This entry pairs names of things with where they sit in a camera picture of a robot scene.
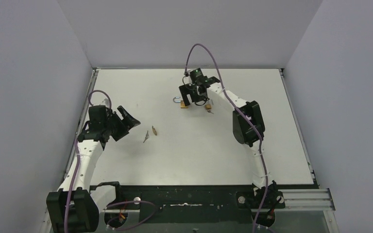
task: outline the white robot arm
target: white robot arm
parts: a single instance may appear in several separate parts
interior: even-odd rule
[[[253,184],[259,189],[265,187],[266,175],[268,176],[268,186],[273,184],[274,181],[268,170],[268,166],[266,166],[267,174],[264,170],[264,165],[258,150],[260,143],[258,136],[242,116],[235,111],[234,107],[225,96],[225,92],[237,108],[241,109],[263,136],[265,126],[258,103],[255,101],[248,102],[229,90],[223,90],[217,78],[208,78],[204,76],[200,68],[190,71],[187,75],[189,76],[189,83],[179,87],[184,105],[190,105],[187,96],[189,95],[194,103],[212,100],[215,107],[232,113],[233,134],[235,139],[243,144],[246,150],[251,165]]]
[[[118,107],[118,111],[122,119],[104,105],[89,108],[89,121],[78,135],[78,157],[71,165],[74,169],[68,172],[58,190],[47,196],[47,208],[55,233],[65,232],[64,228],[70,232],[95,231],[99,223],[99,211],[116,198],[113,186],[98,187],[90,193],[90,182],[109,138],[118,141],[131,128],[140,124],[122,106]]]
[[[231,113],[234,111],[233,106],[230,104],[229,100],[225,97],[225,93],[221,87],[220,83],[213,83],[207,88],[207,97],[210,100],[213,100],[214,105],[218,105],[220,108],[224,109],[225,111]],[[235,102],[235,105],[238,108],[244,107],[247,105],[247,101],[236,96],[229,90],[225,90],[229,98]],[[262,188],[265,186],[265,173],[264,167],[262,165],[262,160],[258,151],[259,141],[253,143],[253,146],[250,147],[247,144],[243,144],[245,151],[248,155],[248,159],[251,165],[251,172],[252,172],[252,182],[253,184],[258,187]],[[272,184],[273,178],[268,171],[267,166],[267,175],[268,175],[268,185]]]

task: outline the white cable clip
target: white cable clip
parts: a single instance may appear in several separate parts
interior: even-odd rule
[[[218,93],[218,95],[221,95],[221,93],[223,93],[225,90],[225,87]]]

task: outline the metal bolt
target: metal bolt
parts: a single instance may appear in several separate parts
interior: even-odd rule
[[[243,197],[243,196],[239,197],[239,198],[238,198],[238,202],[239,202],[240,204],[244,204],[244,203],[245,203],[245,197]]]
[[[135,197],[134,200],[141,200],[140,197]]]

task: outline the purple cable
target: purple cable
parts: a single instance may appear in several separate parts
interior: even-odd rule
[[[156,212],[156,205],[154,203],[146,201],[146,200],[128,200],[128,201],[123,201],[123,202],[118,202],[118,203],[110,204],[110,205],[107,205],[106,207],[109,208],[109,207],[114,207],[114,206],[118,206],[118,205],[125,205],[125,204],[132,204],[132,203],[145,203],[145,204],[149,204],[149,205],[151,205],[151,206],[153,206],[155,208],[155,211],[153,211],[152,214],[150,214],[148,217],[146,217],[144,220],[140,221],[139,223],[135,224],[134,226],[130,226],[130,227],[127,227],[127,228],[116,228],[115,230],[117,230],[117,231],[126,231],[126,230],[130,230],[132,228],[135,228],[135,227],[141,225],[142,223],[144,223],[145,221],[147,221],[148,219],[150,219],[155,214],[155,212]],[[117,218],[110,219],[106,224],[109,225],[109,223],[111,223],[115,219],[117,219]]]
[[[265,172],[265,192],[264,192],[264,196],[262,197],[262,200],[261,200],[261,203],[259,204],[259,207],[258,207],[258,211],[256,212],[256,215],[255,215],[255,218],[254,218],[254,223],[253,223],[253,227],[252,227],[252,232],[255,232],[256,230],[256,220],[258,219],[258,216],[259,216],[259,213],[261,212],[261,208],[262,208],[262,205],[264,204],[264,201],[265,201],[265,197],[267,196],[267,190],[268,190],[268,174],[267,174],[267,166],[265,165],[265,161],[264,161],[264,156],[262,155],[262,149],[261,149],[261,145],[262,145],[262,137],[261,137],[261,134],[258,132],[258,130],[255,128],[255,126],[252,124],[252,122],[243,114],[243,112],[234,104],[234,102],[231,100],[231,98],[229,98],[229,96],[226,94],[226,91],[225,91],[225,86],[224,86],[224,83],[222,81],[222,78],[221,78],[221,74],[220,74],[220,69],[218,68],[218,64],[217,62],[215,61],[215,58],[214,56],[211,54],[211,52],[209,51],[209,49],[207,49],[207,47],[205,47],[204,45],[202,44],[195,44],[194,46],[192,46],[191,50],[189,51],[189,54],[188,54],[188,58],[186,59],[186,64],[185,64],[185,74],[187,74],[187,67],[188,67],[188,62],[189,62],[189,57],[191,56],[191,53],[192,53],[192,50],[196,47],[196,46],[201,46],[203,49],[205,49],[209,56],[211,56],[212,58],[212,61],[214,62],[214,66],[215,66],[215,69],[217,70],[217,73],[218,73],[218,77],[220,78],[220,83],[221,83],[221,87],[224,91],[224,95],[225,97],[228,99],[228,101],[232,104],[232,106],[235,108],[235,110],[245,119],[245,121],[251,126],[251,128],[255,131],[256,135],[258,136],[259,138],[259,154],[261,156],[261,160],[262,160],[262,166],[264,167],[264,172]]]
[[[74,146],[75,146],[75,152],[76,152],[76,166],[75,166],[75,170],[73,171],[71,183],[69,185],[67,203],[66,203],[66,206],[65,206],[65,217],[64,217],[64,232],[65,233],[69,232],[68,231],[68,215],[69,215],[70,199],[71,199],[71,196],[72,196],[73,183],[75,182],[76,174],[78,173],[79,163],[81,162],[81,158],[79,156],[78,141],[74,142]]]
[[[94,106],[94,104],[91,103],[91,98],[92,98],[92,94],[94,94],[95,92],[101,92],[102,94],[104,94],[104,95],[108,98],[108,101],[109,101],[109,108],[112,109],[111,98],[109,97],[109,95],[108,95],[106,92],[104,92],[104,91],[102,91],[102,90],[93,90],[93,91],[91,91],[91,92],[89,93],[89,95],[88,95],[88,103],[89,103],[89,105]]]

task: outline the purple wire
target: purple wire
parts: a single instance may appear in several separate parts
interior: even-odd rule
[[[95,92],[101,92],[102,94],[104,94],[104,95],[108,98],[108,101],[109,101],[109,108],[112,109],[111,98],[109,97],[109,95],[108,95],[106,92],[104,92],[104,91],[102,91],[102,90],[93,90],[93,91],[91,91],[91,92],[89,93],[89,95],[88,95],[88,103],[89,103],[89,105],[94,106],[94,104],[91,103],[91,98],[92,98],[92,94],[94,94]]]
[[[73,183],[75,182],[76,174],[78,173],[79,163],[81,162],[81,158],[79,156],[78,141],[74,142],[74,146],[75,146],[75,152],[76,152],[76,166],[75,166],[75,170],[73,171],[71,183],[69,185],[67,203],[66,203],[66,206],[65,206],[65,217],[64,217],[64,232],[65,233],[69,232],[68,231],[68,215],[69,215],[70,199],[71,199],[71,196],[72,196]]]
[[[265,201],[265,197],[267,196],[267,190],[268,190],[268,174],[267,174],[267,166],[265,165],[265,161],[264,161],[264,156],[262,155],[262,137],[261,137],[261,134],[258,132],[258,130],[256,129],[256,127],[252,124],[252,122],[243,114],[243,112],[234,104],[234,102],[231,100],[231,98],[229,98],[229,96],[226,94],[226,90],[225,90],[225,86],[224,86],[224,83],[222,81],[222,78],[221,78],[221,74],[220,74],[220,69],[218,68],[218,64],[217,62],[215,61],[215,58],[214,56],[212,55],[212,53],[209,51],[209,49],[207,49],[207,47],[205,47],[204,45],[202,44],[195,44],[194,46],[192,46],[191,50],[189,51],[189,54],[188,54],[188,58],[186,59],[186,64],[185,64],[185,74],[187,74],[187,67],[188,67],[188,62],[189,62],[189,57],[191,56],[191,53],[192,53],[192,50],[196,47],[196,46],[201,46],[203,49],[205,49],[209,56],[211,56],[212,58],[212,61],[214,62],[214,66],[215,66],[215,69],[217,70],[217,73],[218,73],[218,77],[220,78],[220,83],[221,83],[221,87],[224,91],[224,95],[225,97],[228,99],[228,101],[232,104],[232,106],[235,108],[235,110],[245,119],[245,121],[251,126],[251,128],[255,131],[256,135],[258,136],[259,138],[259,154],[261,156],[261,160],[262,160],[262,166],[264,167],[264,172],[265,172],[265,192],[264,192],[264,196],[262,197],[262,200],[261,200],[261,203],[259,204],[259,207],[258,207],[258,211],[256,212],[256,215],[255,215],[255,218],[254,218],[254,223],[253,223],[253,227],[252,227],[252,232],[255,232],[256,231],[256,220],[258,219],[258,216],[259,216],[259,213],[261,212],[261,208],[262,208],[262,205],[264,204],[264,201]]]
[[[111,205],[107,205],[106,207],[109,208],[109,207],[114,207],[114,206],[118,206],[118,205],[125,205],[125,204],[132,204],[132,203],[149,204],[149,205],[153,206],[155,208],[155,210],[152,212],[152,214],[150,214],[148,217],[146,217],[145,219],[143,219],[139,223],[135,224],[134,226],[130,226],[130,227],[127,227],[127,228],[116,228],[115,230],[126,231],[126,230],[130,230],[132,228],[135,228],[135,227],[141,225],[142,223],[144,223],[145,221],[147,221],[148,219],[150,219],[156,212],[156,205],[154,203],[146,201],[146,200],[128,200],[128,201],[123,201],[123,202],[118,202],[118,203],[114,203],[114,204],[111,204]],[[115,219],[117,219],[117,218],[110,219],[106,224],[109,225],[109,223],[111,223]]]

